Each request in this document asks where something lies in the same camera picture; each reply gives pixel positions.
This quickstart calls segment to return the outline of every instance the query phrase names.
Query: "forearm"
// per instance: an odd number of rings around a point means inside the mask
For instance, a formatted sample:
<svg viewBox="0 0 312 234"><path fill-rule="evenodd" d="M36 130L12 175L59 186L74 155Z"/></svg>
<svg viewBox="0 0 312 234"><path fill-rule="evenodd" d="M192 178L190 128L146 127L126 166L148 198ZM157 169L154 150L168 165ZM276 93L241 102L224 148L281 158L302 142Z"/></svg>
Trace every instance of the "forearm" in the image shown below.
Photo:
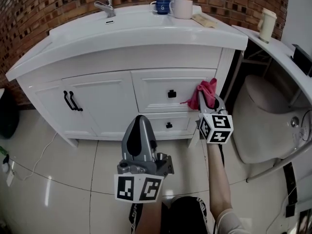
<svg viewBox="0 0 312 234"><path fill-rule="evenodd" d="M161 195L156 203L143 204L142 215L137 225L136 234L160 234Z"/></svg>
<svg viewBox="0 0 312 234"><path fill-rule="evenodd" d="M222 157L217 144L208 144L210 211L217 219L221 212L232 208L231 193Z"/></svg>

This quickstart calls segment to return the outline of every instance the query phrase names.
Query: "bathroom vanity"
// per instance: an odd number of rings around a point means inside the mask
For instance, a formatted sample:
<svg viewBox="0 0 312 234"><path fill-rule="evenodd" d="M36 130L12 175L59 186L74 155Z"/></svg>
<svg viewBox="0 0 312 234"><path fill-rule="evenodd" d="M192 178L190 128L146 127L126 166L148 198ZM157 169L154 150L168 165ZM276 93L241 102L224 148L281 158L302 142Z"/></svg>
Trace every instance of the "bathroom vanity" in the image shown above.
<svg viewBox="0 0 312 234"><path fill-rule="evenodd" d="M51 30L8 71L8 80L17 79L72 146L76 139L122 140L138 114L151 121L157 139L192 138L198 111L180 103L213 77L219 95L248 37L207 15L217 28L153 14L148 5L115 12Z"/></svg>

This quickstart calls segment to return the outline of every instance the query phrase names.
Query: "black shorts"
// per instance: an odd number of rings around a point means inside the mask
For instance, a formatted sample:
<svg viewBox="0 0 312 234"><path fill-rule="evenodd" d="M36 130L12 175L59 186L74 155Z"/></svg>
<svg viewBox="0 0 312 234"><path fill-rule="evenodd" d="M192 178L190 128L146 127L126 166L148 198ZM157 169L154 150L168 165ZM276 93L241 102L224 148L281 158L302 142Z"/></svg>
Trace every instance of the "black shorts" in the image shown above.
<svg viewBox="0 0 312 234"><path fill-rule="evenodd" d="M132 204L129 220L131 233L140 221L143 204ZM181 197L171 204L168 209L162 204L161 234L208 234L207 209L204 201L199 197Z"/></svg>

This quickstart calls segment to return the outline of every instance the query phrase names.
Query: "white shirt sleeve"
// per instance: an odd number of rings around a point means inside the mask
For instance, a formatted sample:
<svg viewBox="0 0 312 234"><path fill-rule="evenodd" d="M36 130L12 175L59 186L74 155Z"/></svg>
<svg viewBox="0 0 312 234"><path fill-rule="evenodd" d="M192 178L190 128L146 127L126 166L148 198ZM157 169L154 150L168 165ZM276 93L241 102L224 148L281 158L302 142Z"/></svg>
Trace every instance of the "white shirt sleeve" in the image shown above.
<svg viewBox="0 0 312 234"><path fill-rule="evenodd" d="M224 210L216 221L218 234L249 234L233 209Z"/></svg>

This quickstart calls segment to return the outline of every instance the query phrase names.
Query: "black drawer handle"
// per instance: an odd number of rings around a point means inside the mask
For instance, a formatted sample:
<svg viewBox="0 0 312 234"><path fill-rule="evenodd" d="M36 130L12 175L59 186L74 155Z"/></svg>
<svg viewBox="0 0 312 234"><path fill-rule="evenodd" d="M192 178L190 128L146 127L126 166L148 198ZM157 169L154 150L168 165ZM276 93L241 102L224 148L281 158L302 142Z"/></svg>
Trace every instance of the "black drawer handle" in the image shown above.
<svg viewBox="0 0 312 234"><path fill-rule="evenodd" d="M172 128L172 124L170 122L167 123L166 128Z"/></svg>
<svg viewBox="0 0 312 234"><path fill-rule="evenodd" d="M75 103L75 101L74 101L74 99L73 99L74 93L73 93L72 91L69 91L69 94L70 94L70 101L71 101L72 104L74 105L75 110L77 110L77 111L83 111L82 108L78 108L78 107L77 107L77 104Z"/></svg>
<svg viewBox="0 0 312 234"><path fill-rule="evenodd" d="M73 108L72 105L67 100L67 91L64 91L64 99L71 110L76 110L76 108Z"/></svg>
<svg viewBox="0 0 312 234"><path fill-rule="evenodd" d="M168 92L168 98L176 98L176 92L174 90L170 90Z"/></svg>

